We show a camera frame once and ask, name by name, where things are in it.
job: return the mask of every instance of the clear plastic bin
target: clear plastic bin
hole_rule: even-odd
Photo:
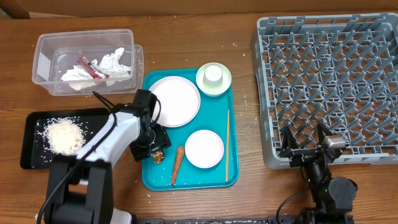
[[[82,81],[61,80],[67,70],[78,65],[79,50],[89,61],[97,59],[99,64],[104,55],[114,53],[120,47],[124,47],[124,53],[119,63],[131,66],[128,77]],[[44,34],[37,41],[32,81],[44,87],[53,96],[89,95],[93,90],[101,94],[130,93],[142,88],[143,76],[144,54],[142,47],[134,45],[132,31],[129,29]],[[104,81],[116,82],[108,86]],[[100,84],[82,90],[74,90],[69,86],[71,83]]]

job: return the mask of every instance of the gray plastic crate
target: gray plastic crate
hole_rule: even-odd
[[[285,124],[301,148],[318,145],[324,123],[347,142],[334,164],[398,164],[398,15],[265,17],[251,41],[266,166]]]

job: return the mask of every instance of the brown wood tabletop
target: brown wood tabletop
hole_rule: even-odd
[[[298,170],[272,170],[263,163],[250,40],[260,17],[309,14],[320,13],[0,21],[0,223],[34,223],[45,200],[49,170],[19,166],[26,116],[33,111],[103,106],[95,97],[51,96],[32,83],[37,39],[47,33],[95,29],[131,29],[134,42],[144,49],[145,74],[219,62],[233,75],[238,181],[223,189],[153,192],[142,183],[141,163],[134,162],[127,150],[113,170],[115,206],[139,218],[168,220],[274,215],[288,196],[307,185]],[[134,95],[107,97],[114,103],[127,103]],[[359,186],[351,213],[356,223],[398,222],[398,166],[344,165],[332,166],[331,171]],[[286,204],[281,214],[297,214],[311,204],[310,194],[305,194]]]

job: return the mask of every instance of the brown carrot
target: brown carrot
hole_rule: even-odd
[[[171,186],[175,185],[175,179],[177,178],[178,171],[180,170],[180,166],[182,163],[182,160],[184,159],[185,151],[183,146],[179,146],[177,149],[177,153],[175,155],[175,161],[174,161],[174,167],[173,167],[173,173],[172,173],[172,183]]]

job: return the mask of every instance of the teal cutting board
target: teal cutting board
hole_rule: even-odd
[[[144,89],[148,90],[157,80],[169,76],[180,76],[196,84],[198,69],[158,70],[149,73],[144,80]],[[165,159],[155,164],[152,159],[142,161],[142,181],[151,190],[203,189],[209,187],[229,187],[239,177],[238,146],[236,144],[236,128],[232,88],[217,97],[206,96],[200,91],[201,104],[198,114],[188,124],[178,128],[166,128],[172,146],[164,149]],[[184,146],[188,137],[195,131],[207,129],[217,133],[226,147],[227,113],[229,109],[229,158],[222,160],[212,168],[201,169],[192,165],[185,156],[175,185],[171,188],[170,181],[174,166],[175,154],[179,146]],[[225,181],[226,160],[229,159],[228,181]]]

